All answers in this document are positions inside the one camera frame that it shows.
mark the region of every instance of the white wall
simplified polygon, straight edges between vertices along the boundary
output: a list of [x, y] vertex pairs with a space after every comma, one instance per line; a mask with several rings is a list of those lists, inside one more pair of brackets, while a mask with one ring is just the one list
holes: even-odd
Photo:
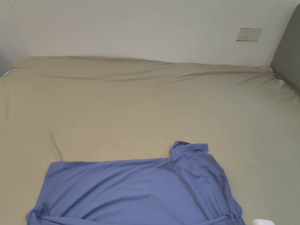
[[[0, 70], [26, 56], [269, 65], [300, 0], [1, 0]], [[258, 43], [235, 42], [240, 27]]]

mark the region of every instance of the blue tag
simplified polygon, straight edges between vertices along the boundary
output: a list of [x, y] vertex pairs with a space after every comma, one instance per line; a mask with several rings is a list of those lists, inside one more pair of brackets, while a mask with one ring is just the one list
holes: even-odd
[[11, 72], [10, 71], [8, 71], [8, 72], [6, 72], [3, 76], [7, 76], [7, 75], [9, 75]]

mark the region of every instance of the electrical outlet cover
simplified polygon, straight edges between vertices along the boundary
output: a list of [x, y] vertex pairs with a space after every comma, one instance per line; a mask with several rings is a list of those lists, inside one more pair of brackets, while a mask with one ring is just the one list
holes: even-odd
[[262, 32], [261, 28], [240, 28], [237, 41], [258, 41], [260, 34]]

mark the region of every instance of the gray headboard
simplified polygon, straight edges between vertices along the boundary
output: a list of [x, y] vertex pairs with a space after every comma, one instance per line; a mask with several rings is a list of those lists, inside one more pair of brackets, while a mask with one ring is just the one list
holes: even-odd
[[300, 4], [296, 7], [271, 63], [275, 76], [300, 91]]

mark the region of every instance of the fitted sheet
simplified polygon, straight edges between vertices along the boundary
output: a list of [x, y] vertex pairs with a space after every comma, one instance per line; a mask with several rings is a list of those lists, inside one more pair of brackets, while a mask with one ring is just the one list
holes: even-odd
[[268, 69], [30, 57], [0, 107], [4, 224], [25, 224], [51, 162], [163, 158], [176, 140], [208, 143], [246, 224], [298, 222], [300, 100]]

